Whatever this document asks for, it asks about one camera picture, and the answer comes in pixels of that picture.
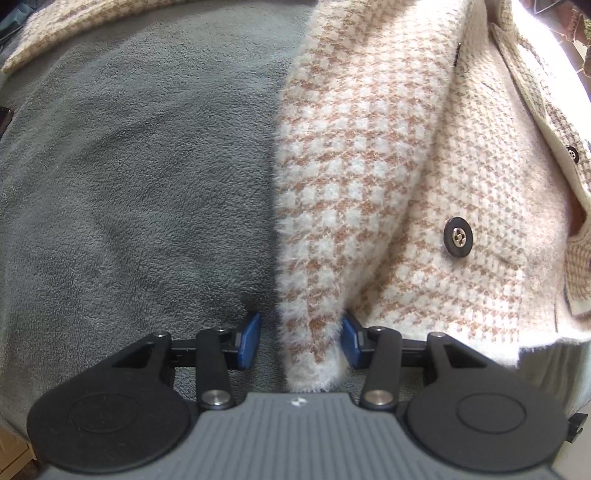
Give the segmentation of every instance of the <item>black round pad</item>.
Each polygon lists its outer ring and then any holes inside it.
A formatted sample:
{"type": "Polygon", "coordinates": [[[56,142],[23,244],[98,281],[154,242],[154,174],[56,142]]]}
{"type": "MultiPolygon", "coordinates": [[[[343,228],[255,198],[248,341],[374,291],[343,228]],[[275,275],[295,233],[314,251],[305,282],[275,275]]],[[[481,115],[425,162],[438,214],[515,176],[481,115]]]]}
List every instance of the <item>black round pad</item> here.
{"type": "Polygon", "coordinates": [[[407,424],[429,451],[458,467],[509,473],[551,461],[568,423],[555,403],[510,374],[456,369],[410,401],[407,424]]]}
{"type": "Polygon", "coordinates": [[[170,451],[190,424],[186,402],[140,369],[85,372],[32,407],[27,430],[40,459],[80,473],[114,473],[170,451]]]}

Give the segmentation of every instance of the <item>coat sleeve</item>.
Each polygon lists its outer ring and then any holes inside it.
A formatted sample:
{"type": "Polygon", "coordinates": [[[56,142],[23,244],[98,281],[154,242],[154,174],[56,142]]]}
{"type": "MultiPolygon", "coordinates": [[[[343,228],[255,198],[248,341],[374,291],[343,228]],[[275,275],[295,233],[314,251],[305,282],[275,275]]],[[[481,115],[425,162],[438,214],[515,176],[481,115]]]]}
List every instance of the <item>coat sleeve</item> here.
{"type": "Polygon", "coordinates": [[[293,391],[329,389],[346,369],[340,319],[421,177],[466,5],[325,1],[311,19],[282,96],[275,171],[280,342],[293,391]]]}

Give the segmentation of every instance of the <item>metal rivet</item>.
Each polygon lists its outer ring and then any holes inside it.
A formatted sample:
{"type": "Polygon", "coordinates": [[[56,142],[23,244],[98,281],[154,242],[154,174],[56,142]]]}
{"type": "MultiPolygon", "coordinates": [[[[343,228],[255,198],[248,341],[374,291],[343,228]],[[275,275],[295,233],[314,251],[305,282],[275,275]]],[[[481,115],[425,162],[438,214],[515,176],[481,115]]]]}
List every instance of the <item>metal rivet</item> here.
{"type": "Polygon", "coordinates": [[[202,402],[212,405],[225,405],[231,400],[230,394],[225,390],[207,390],[201,395],[202,402]]]}
{"type": "Polygon", "coordinates": [[[366,402],[371,403],[372,405],[382,406],[392,403],[394,401],[394,396],[385,390],[370,390],[365,393],[363,396],[366,402]]]}

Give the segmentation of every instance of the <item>wooden furniture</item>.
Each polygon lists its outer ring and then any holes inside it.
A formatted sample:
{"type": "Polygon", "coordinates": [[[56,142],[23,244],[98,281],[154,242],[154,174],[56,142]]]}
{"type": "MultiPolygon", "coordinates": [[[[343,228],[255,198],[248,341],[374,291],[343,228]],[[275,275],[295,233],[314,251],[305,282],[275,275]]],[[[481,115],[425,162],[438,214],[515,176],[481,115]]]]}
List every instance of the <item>wooden furniture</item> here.
{"type": "Polygon", "coordinates": [[[10,480],[31,460],[37,460],[31,445],[0,427],[0,480],[10,480]]]}

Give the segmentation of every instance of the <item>houndstooth pattern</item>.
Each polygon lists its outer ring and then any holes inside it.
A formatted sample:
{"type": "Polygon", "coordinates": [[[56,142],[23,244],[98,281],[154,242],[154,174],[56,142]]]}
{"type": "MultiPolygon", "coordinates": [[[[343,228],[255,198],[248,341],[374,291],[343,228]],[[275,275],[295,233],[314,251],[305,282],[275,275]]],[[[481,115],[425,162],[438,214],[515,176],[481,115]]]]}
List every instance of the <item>houndstooth pattern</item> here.
{"type": "MultiPolygon", "coordinates": [[[[554,97],[550,83],[556,82],[552,66],[544,61],[536,49],[525,37],[516,31],[504,31],[494,28],[493,33],[504,55],[512,75],[519,78],[517,85],[521,94],[534,105],[532,113],[538,123],[546,125],[557,139],[560,150],[554,152],[557,160],[569,179],[579,202],[588,211],[591,205],[591,144],[583,137],[572,119],[561,109],[560,102],[554,97]],[[526,62],[518,47],[530,53],[535,62],[526,62]],[[579,153],[579,162],[575,164],[567,154],[566,146],[572,145],[579,153]]],[[[567,295],[573,314],[583,314],[591,309],[591,232],[585,225],[581,232],[569,239],[565,259],[567,295]]]]}
{"type": "Polygon", "coordinates": [[[34,13],[16,50],[2,66],[13,73],[61,42],[107,22],[182,3],[184,0],[54,0],[34,13]]]}
{"type": "MultiPolygon", "coordinates": [[[[394,327],[406,338],[448,332],[510,365],[521,334],[545,329],[547,341],[560,338],[555,325],[519,318],[527,166],[509,99],[491,75],[484,2],[440,3],[322,3],[288,79],[278,134],[278,291],[294,390],[330,388],[346,368],[338,343],[346,308],[363,324],[394,327]],[[475,234],[462,260],[450,258],[442,241],[454,216],[475,234]]],[[[537,53],[521,38],[510,2],[494,30],[560,154],[571,142],[582,150],[558,106],[549,105],[544,72],[521,58],[523,48],[537,53]]],[[[588,158],[582,152],[581,184],[588,158]]],[[[569,259],[587,268],[569,277],[578,287],[591,287],[588,253],[569,259]]],[[[589,337],[585,330],[582,324],[579,340],[589,337]]]]}

